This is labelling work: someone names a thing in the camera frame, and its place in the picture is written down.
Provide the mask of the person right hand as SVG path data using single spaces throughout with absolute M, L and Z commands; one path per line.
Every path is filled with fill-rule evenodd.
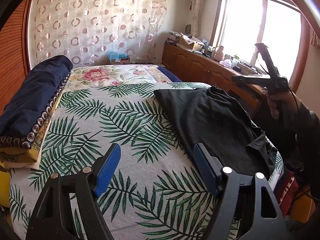
M 299 111 L 301 100 L 290 91 L 277 92 L 270 95 L 266 94 L 267 103 L 271 111 L 271 115 L 274 119 L 278 119 L 280 114 L 286 117 L 293 117 Z

